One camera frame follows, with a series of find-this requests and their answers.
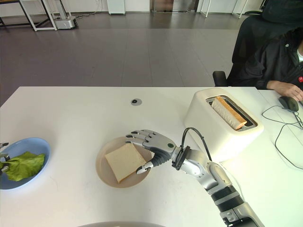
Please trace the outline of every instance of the robotic arm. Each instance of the robotic arm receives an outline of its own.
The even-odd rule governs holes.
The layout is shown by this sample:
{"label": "robotic arm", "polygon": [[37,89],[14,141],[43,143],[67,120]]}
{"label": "robotic arm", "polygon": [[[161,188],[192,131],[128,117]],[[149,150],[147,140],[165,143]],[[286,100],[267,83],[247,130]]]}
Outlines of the robotic arm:
{"label": "robotic arm", "polygon": [[204,152],[193,150],[189,146],[177,147],[171,139],[150,130],[133,131],[126,137],[126,143],[144,147],[155,154],[149,162],[137,169],[137,174],[172,159],[175,169],[192,175],[211,195],[228,227],[264,227],[250,205],[243,201],[233,187],[225,171],[209,160]]}

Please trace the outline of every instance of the black mouse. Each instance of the black mouse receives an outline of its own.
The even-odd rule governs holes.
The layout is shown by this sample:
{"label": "black mouse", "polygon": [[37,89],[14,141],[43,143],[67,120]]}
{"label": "black mouse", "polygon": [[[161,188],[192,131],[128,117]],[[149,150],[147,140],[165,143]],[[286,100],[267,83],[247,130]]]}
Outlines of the black mouse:
{"label": "black mouse", "polygon": [[285,109],[288,109],[291,111],[299,110],[298,102],[295,101],[291,97],[281,96],[281,97],[279,97],[279,101]]}

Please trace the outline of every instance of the blue bowl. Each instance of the blue bowl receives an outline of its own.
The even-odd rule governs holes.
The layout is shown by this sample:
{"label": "blue bowl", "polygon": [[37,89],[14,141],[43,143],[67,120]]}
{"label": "blue bowl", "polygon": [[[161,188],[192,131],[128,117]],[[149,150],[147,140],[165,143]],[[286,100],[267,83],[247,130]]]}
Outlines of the blue bowl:
{"label": "blue bowl", "polygon": [[18,142],[13,143],[5,150],[2,150],[1,153],[8,154],[10,158],[13,158],[22,155],[26,151],[29,151],[35,155],[45,154],[44,163],[40,172],[34,176],[24,178],[21,181],[11,181],[8,179],[6,173],[3,173],[0,177],[0,189],[6,190],[18,188],[34,179],[37,175],[39,175],[48,162],[51,153],[51,147],[44,139],[32,137],[19,140]]}

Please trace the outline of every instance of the hand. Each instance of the hand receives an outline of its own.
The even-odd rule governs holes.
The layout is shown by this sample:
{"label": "hand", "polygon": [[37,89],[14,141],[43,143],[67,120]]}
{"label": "hand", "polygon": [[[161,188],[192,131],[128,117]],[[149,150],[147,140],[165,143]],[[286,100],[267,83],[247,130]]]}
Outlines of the hand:
{"label": "hand", "polygon": [[303,100],[303,91],[294,84],[271,80],[267,83],[267,89],[275,90],[280,95],[291,97],[296,101]]}
{"label": "hand", "polygon": [[163,164],[175,156],[175,151],[179,151],[179,148],[171,139],[155,131],[133,131],[131,134],[127,134],[126,137],[126,143],[139,145],[155,153],[154,157],[150,161],[137,169],[137,174],[144,173],[152,167]]}

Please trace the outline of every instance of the gray floor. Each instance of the gray floor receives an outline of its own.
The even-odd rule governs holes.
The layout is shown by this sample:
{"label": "gray floor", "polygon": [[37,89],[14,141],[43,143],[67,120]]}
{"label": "gray floor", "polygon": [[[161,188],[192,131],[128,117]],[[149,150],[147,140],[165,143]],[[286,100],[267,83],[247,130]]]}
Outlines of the gray floor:
{"label": "gray floor", "polygon": [[[6,23],[24,20],[4,18]],[[208,87],[231,68],[243,19],[189,13],[106,13],[74,30],[0,29],[0,103],[19,86]]]}

